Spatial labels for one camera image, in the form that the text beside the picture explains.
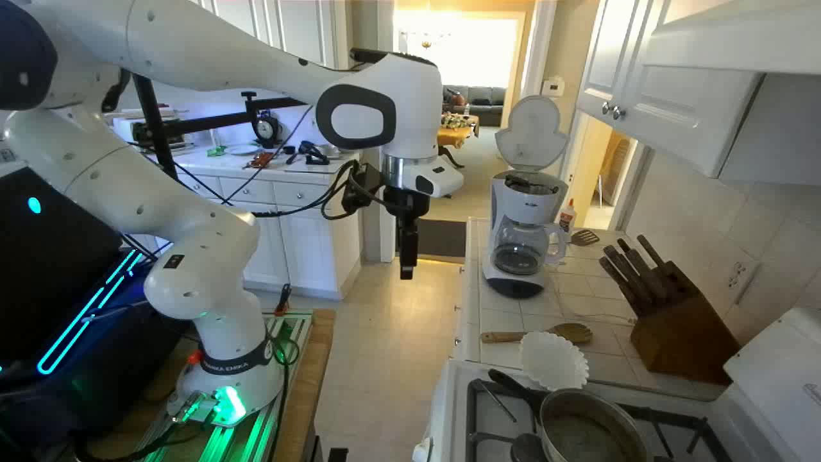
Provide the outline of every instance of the bottle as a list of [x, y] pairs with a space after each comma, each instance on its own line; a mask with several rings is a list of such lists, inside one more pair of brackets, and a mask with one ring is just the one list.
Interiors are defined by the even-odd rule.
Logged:
[[574, 202], [574, 201], [568, 198], [566, 205], [565, 205], [562, 214], [558, 214], [558, 229], [565, 229], [566, 234], [568, 234], [572, 220], [574, 220], [574, 205], [572, 205], [572, 202]]

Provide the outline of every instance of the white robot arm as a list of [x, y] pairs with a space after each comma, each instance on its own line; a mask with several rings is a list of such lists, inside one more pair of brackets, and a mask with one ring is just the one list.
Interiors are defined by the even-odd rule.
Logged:
[[249, 214], [189, 196], [85, 109], [108, 74], [123, 66], [180, 88], [259, 88], [313, 103], [331, 143], [381, 147], [385, 198], [412, 259], [412, 225], [427, 198], [462, 184], [435, 160], [438, 73], [416, 60], [331, 73], [186, 0], [0, 0], [0, 41], [10, 44], [0, 50], [0, 110], [18, 110], [5, 125], [7, 147], [108, 225], [173, 245], [153, 264], [146, 297], [163, 315], [191, 320], [204, 358], [180, 377], [168, 401], [177, 418], [232, 426], [279, 393], [259, 300], [240, 288], [255, 229]]

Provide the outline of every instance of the coffee maker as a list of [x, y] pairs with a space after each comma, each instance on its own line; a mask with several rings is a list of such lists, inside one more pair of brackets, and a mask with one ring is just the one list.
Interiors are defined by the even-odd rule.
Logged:
[[508, 297], [533, 297], [547, 286], [547, 268], [565, 259], [566, 232], [553, 224], [566, 183], [543, 174], [566, 147], [556, 106], [522, 97], [508, 129], [495, 133], [508, 173], [493, 178], [493, 224], [481, 261], [485, 283]]

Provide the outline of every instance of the gas stove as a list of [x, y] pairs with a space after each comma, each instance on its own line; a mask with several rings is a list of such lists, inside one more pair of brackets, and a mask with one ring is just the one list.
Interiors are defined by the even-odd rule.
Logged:
[[[449, 363], [434, 396], [431, 436], [416, 460], [504, 462], [512, 438], [535, 433], [529, 402], [486, 379], [486, 364]], [[620, 405], [635, 424], [652, 460], [728, 462], [707, 422], [707, 402], [607, 382], [588, 382], [588, 393]]]

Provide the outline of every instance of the knife block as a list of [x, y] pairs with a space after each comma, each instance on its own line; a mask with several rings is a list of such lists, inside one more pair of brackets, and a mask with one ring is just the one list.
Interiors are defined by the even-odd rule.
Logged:
[[672, 261], [657, 268], [660, 278], [675, 281], [676, 297], [644, 308], [630, 345], [652, 373], [683, 376], [699, 382], [728, 382], [722, 363], [738, 352], [737, 338], [715, 315], [704, 296]]

